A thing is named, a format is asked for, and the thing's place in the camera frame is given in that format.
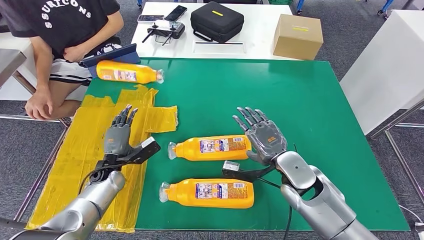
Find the humanoid robot hand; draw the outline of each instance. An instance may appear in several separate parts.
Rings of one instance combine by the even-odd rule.
[[[137,112],[137,108],[133,109],[129,114],[133,106],[127,105],[112,121],[111,126],[104,135],[104,153],[117,155],[118,158],[125,157],[135,152],[136,146],[133,148],[129,144],[131,124],[133,123],[134,116]]]
[[[237,110],[249,126],[237,115],[233,115],[232,118],[237,121],[256,150],[256,152],[247,151],[247,156],[264,166],[270,165],[276,155],[286,151],[286,138],[276,124],[269,120],[261,110],[253,111],[250,107],[237,107]]]

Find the yellow tape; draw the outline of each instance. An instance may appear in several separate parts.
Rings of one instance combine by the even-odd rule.
[[[129,138],[132,146],[148,138],[150,133],[176,130],[177,107],[153,107],[157,92],[139,85],[137,90],[122,90],[116,104],[107,96],[98,98],[87,95],[84,98],[28,221],[28,229],[47,222],[77,196],[82,178],[103,158],[104,133],[113,117],[127,104],[138,108]],[[97,230],[134,232],[146,164],[122,167],[125,186],[111,203]]]
[[[309,28],[304,27],[304,26],[292,26],[293,30],[298,30],[298,31],[303,31],[303,32],[308,32]]]
[[[215,10],[213,10],[213,11],[212,11],[212,13],[214,13],[214,14],[216,14],[216,15],[218,15],[218,16],[221,16],[221,17],[222,17],[222,16],[224,16],[224,14],[222,14],[222,13],[220,13],[220,12],[217,12],[217,11],[215,11]]]

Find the bottle label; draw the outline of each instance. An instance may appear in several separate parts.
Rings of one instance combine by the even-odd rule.
[[[245,150],[246,141],[243,137],[210,139],[200,141],[200,152],[218,153]]]
[[[247,199],[248,186],[235,183],[197,183],[197,199]]]
[[[136,82],[136,71],[101,69],[100,78],[104,80]]]

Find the person's arm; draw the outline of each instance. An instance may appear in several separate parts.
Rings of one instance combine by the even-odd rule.
[[[25,110],[33,119],[46,120],[53,112],[53,102],[49,90],[53,62],[52,48],[39,36],[29,39],[34,49],[37,86],[34,95],[26,102]]]
[[[124,26],[124,20],[122,19],[122,15],[119,11],[108,15],[107,19],[108,21],[106,25],[104,25],[100,31],[98,31],[98,33],[90,39],[79,45],[65,48],[63,57],[70,62],[81,61],[92,49],[115,35]]]

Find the floor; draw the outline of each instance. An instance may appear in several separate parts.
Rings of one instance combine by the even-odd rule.
[[[118,0],[125,27],[118,34],[124,45],[131,43],[137,26],[137,16],[141,10],[136,0]],[[317,60],[329,61],[339,80],[354,63],[384,20],[376,16],[385,0],[306,0],[302,16],[321,19],[324,44]],[[400,9],[406,0],[395,1],[391,8]],[[1,114],[21,112],[23,102],[0,101]],[[424,111],[412,115],[409,123],[424,123]],[[58,123],[44,123],[21,120],[0,119],[0,216],[13,218],[22,200],[31,187],[49,152],[62,131]],[[424,186],[424,128],[395,127],[390,130],[408,164]],[[389,141],[381,136],[377,140],[368,139],[377,161],[399,204],[414,211],[424,219],[424,208],[409,179],[401,168]],[[23,217],[29,218],[29,211]],[[415,217],[404,211],[405,218],[413,226]],[[0,227],[0,240],[9,239],[18,229]],[[382,240],[418,240],[416,234],[409,232],[376,232]],[[115,232],[95,232],[92,240],[255,240],[282,239],[283,232],[218,232],[218,231],[138,231],[133,234]],[[287,239],[319,239],[313,232],[291,231]]]

